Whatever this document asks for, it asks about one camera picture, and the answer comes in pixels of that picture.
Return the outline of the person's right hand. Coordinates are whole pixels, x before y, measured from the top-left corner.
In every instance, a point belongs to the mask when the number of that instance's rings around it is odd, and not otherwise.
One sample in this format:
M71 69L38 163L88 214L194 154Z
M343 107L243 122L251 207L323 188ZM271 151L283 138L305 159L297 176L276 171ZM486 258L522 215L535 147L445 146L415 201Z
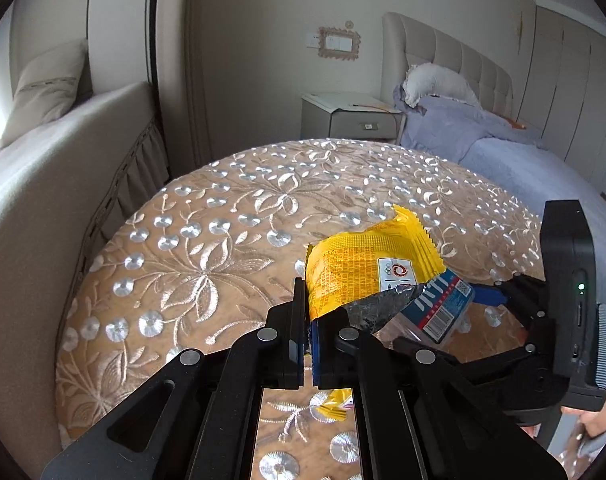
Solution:
M606 408L603 408L600 412L590 412L562 406L561 413L577 416L591 438L599 437L600 434L606 433Z

